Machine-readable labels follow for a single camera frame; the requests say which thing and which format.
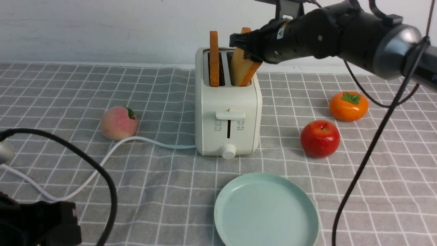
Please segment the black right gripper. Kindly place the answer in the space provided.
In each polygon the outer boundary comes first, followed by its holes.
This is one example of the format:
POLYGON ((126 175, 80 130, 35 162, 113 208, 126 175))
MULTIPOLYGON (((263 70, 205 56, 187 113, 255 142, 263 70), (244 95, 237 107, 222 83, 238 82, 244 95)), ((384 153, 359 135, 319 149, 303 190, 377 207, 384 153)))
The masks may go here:
POLYGON ((231 34, 229 47, 256 52, 256 57, 265 63, 279 64, 303 57, 337 56, 340 36, 334 14, 328 9, 316 9, 260 30, 231 34))

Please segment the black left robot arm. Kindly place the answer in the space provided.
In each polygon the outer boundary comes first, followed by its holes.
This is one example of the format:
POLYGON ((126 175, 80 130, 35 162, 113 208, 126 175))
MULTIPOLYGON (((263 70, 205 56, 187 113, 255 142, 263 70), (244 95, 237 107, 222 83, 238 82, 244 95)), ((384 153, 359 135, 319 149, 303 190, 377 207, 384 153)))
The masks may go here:
POLYGON ((2 246, 78 246, 82 243, 73 202, 18 203, 0 196, 2 246))

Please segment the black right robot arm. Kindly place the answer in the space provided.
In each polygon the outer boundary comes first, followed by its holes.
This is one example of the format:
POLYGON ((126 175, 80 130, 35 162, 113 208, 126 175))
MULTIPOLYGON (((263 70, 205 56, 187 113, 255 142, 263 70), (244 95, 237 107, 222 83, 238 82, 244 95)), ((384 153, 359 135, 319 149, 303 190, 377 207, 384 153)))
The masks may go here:
POLYGON ((382 79, 406 76, 423 40, 420 31, 398 15, 378 17, 355 0, 303 12, 303 2, 269 0, 276 17, 260 29, 230 36, 256 62, 279 64, 302 57, 339 57, 382 79))

